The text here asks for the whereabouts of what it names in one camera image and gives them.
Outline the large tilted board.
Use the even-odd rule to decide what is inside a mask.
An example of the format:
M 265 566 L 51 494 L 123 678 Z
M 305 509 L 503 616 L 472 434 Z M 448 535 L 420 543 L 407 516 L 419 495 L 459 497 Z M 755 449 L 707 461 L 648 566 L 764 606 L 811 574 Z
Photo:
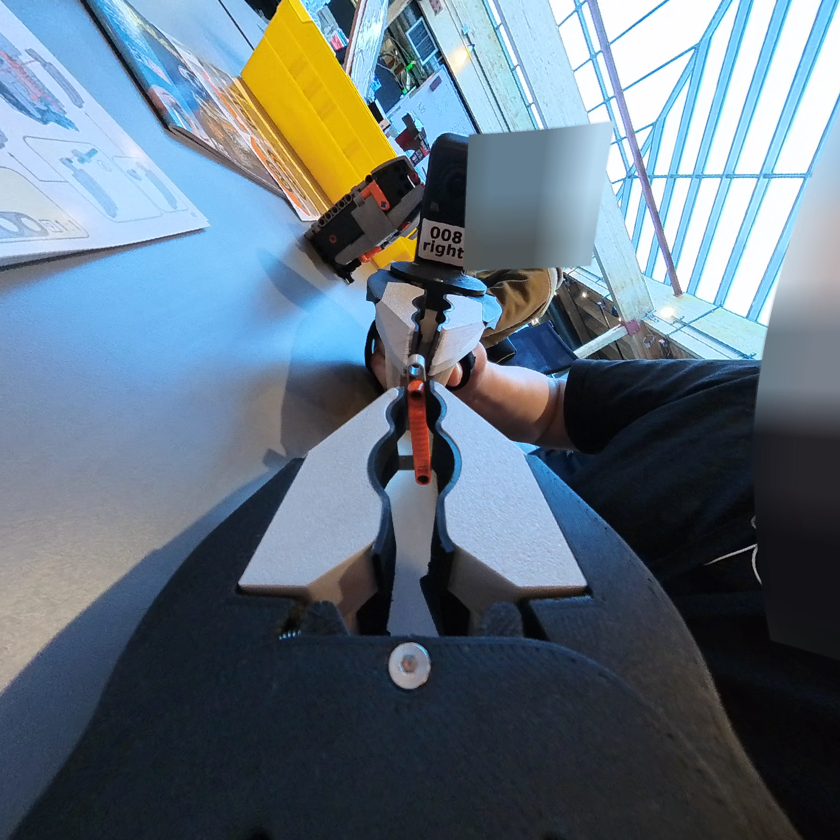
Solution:
M 381 54 L 389 1 L 358 1 L 343 68 L 363 99 L 369 98 Z

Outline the open instruction booklet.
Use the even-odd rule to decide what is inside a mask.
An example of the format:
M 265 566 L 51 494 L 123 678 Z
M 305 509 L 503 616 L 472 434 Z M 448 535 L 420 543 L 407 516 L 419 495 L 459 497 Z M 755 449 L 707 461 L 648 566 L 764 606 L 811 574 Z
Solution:
M 1 5 L 1 266 L 189 233 L 208 221 Z

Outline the sticker sheet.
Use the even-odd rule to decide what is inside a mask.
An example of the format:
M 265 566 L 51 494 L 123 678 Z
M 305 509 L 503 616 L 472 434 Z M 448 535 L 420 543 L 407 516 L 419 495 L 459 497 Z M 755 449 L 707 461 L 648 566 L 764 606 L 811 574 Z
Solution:
M 309 169 L 240 78 L 222 73 L 217 81 L 218 96 L 245 147 L 286 195 L 299 218 L 315 222 L 329 202 Z

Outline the blue manual booklet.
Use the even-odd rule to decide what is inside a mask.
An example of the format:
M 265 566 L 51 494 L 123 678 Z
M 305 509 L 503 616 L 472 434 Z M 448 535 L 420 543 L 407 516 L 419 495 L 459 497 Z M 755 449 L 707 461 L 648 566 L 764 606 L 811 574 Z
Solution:
M 86 1 L 164 126 L 229 168 L 282 195 L 246 126 L 218 97 L 197 58 L 123 1 Z

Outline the person's right forearm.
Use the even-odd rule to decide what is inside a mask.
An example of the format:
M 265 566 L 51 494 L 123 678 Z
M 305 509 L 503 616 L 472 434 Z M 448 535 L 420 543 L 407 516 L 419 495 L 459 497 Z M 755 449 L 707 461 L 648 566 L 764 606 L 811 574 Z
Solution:
M 510 440 L 574 450 L 564 421 L 566 381 L 478 359 L 459 398 Z

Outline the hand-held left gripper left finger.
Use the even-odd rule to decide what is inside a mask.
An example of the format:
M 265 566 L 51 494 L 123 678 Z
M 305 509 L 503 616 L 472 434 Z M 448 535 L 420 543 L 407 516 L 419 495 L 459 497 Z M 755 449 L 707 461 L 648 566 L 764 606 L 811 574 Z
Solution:
M 239 588 L 331 602 L 352 632 L 384 634 L 396 561 L 385 486 L 402 435 L 403 388 L 396 387 L 313 448 Z

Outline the orange toy beam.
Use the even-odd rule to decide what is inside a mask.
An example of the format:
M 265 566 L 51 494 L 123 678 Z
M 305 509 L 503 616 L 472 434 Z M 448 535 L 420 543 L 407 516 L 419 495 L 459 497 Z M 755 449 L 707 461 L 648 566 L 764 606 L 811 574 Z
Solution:
M 415 480 L 421 486 L 429 485 L 432 479 L 426 394 L 425 381 L 420 379 L 409 381 L 406 389 L 407 418 L 412 441 Z

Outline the yellow plastic bin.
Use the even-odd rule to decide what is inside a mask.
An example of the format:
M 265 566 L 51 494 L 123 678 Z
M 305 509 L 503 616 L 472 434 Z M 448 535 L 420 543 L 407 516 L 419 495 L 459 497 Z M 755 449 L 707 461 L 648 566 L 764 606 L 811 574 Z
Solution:
M 301 2 L 279 3 L 241 77 L 325 193 L 328 207 L 396 157 Z

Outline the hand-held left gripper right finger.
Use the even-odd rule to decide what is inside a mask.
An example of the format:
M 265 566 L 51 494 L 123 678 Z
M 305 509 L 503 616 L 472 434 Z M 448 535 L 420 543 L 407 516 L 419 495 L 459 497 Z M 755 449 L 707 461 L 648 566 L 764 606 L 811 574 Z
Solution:
M 529 461 L 452 392 L 428 396 L 438 499 L 428 606 L 441 635 L 466 635 L 495 602 L 587 593 Z

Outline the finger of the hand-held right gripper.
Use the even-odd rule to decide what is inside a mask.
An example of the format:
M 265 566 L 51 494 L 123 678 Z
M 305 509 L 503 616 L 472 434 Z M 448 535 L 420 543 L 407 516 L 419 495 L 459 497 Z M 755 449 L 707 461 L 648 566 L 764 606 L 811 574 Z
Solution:
M 444 297 L 443 321 L 436 325 L 426 357 L 427 378 L 439 384 L 448 380 L 454 366 L 479 343 L 486 327 L 483 306 L 473 297 Z
M 419 334 L 422 288 L 388 283 L 375 307 L 375 324 L 385 353 L 385 387 L 399 386 Z

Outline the person's right hand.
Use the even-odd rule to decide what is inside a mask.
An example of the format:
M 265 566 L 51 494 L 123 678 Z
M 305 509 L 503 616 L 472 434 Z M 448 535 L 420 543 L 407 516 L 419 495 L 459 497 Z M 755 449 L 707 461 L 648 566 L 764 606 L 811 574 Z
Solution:
M 446 387 L 467 402 L 479 393 L 486 367 L 487 351 L 482 343 L 478 343 L 473 351 L 456 363 L 446 382 Z

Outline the toy car model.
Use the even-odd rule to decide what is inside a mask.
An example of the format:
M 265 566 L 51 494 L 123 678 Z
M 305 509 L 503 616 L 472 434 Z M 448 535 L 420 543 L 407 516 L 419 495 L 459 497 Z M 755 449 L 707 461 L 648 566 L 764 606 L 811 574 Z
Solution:
M 375 167 L 305 234 L 322 260 L 347 283 L 352 273 L 409 231 L 422 209 L 424 184 L 402 155 Z

